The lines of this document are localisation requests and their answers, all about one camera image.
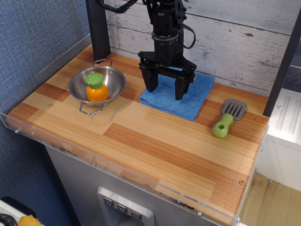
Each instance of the metal bowl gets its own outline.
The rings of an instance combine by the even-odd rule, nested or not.
[[[124,74],[119,71],[116,68],[113,68],[111,66],[94,66],[95,63],[98,63],[100,61],[109,61],[111,62],[112,66],[112,61],[107,60],[107,59],[102,59],[99,61],[95,61],[92,67],[89,67],[87,69],[82,70],[81,72],[77,73],[69,83],[69,91],[71,95],[79,100],[81,102],[79,111],[83,112],[85,114],[91,115],[95,114],[98,112],[101,112],[103,109],[104,105],[109,104],[113,100],[115,100],[125,89],[126,87],[126,78]],[[85,83],[86,77],[91,74],[91,73],[101,73],[103,74],[103,82],[107,86],[108,91],[109,91],[109,98],[104,101],[98,101],[98,102],[91,102],[88,101],[87,98],[87,85]],[[95,106],[95,107],[101,107],[100,110],[92,112],[92,113],[87,113],[82,110],[83,104],[89,105],[89,106]]]

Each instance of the wooden tabletop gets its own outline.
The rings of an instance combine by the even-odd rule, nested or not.
[[[107,59],[124,73],[127,85],[101,113],[81,113],[80,101],[68,90],[70,79],[92,66],[89,46],[12,110],[8,122],[183,208],[230,225],[224,214],[237,216],[246,188],[239,182],[248,182],[268,124],[262,115],[267,98],[214,84],[192,122],[139,103],[145,84],[137,60],[116,54]],[[229,98],[247,103],[248,108],[225,138],[217,138],[212,126]]]

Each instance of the wooden floor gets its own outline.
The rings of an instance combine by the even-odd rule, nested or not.
[[[301,226],[301,192],[255,174],[241,222],[247,226]]]

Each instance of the button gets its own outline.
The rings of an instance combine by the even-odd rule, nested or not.
[[[114,202],[111,199],[108,199],[106,197],[103,198],[104,202],[109,206],[114,206]]]
[[[132,217],[135,218],[135,219],[137,219],[137,220],[141,220],[142,219],[141,218],[141,214],[139,214],[139,213],[137,213],[135,211],[131,210],[131,214],[132,214]]]
[[[127,208],[125,206],[120,205],[119,203],[117,203],[117,208],[121,212],[127,213]]]

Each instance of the black metal pole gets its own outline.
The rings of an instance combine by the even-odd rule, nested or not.
[[[95,61],[104,59],[111,53],[105,9],[100,7],[96,1],[97,0],[86,0]]]
[[[288,68],[291,64],[295,51],[297,49],[298,43],[301,37],[301,9],[299,11],[295,26],[293,28],[292,35],[286,47],[278,74],[276,76],[272,91],[269,95],[269,100],[264,109],[263,115],[270,117],[272,115],[274,106],[276,104],[277,98],[279,96],[280,90],[282,88],[283,82],[285,80]]]

